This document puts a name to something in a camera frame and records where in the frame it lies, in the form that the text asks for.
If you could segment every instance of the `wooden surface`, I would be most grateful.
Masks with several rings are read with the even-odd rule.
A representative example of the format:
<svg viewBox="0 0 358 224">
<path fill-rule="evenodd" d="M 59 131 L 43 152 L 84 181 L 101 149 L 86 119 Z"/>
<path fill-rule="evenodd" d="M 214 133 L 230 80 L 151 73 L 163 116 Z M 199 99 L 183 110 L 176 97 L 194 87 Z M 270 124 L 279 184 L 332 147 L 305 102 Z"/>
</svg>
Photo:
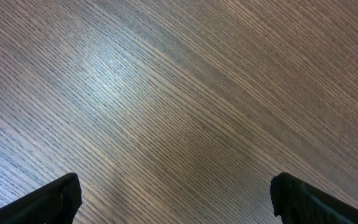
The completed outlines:
<svg viewBox="0 0 358 224">
<path fill-rule="evenodd" d="M 358 208 L 358 0 L 0 0 L 0 207 L 279 223 L 281 171 Z"/>
</svg>

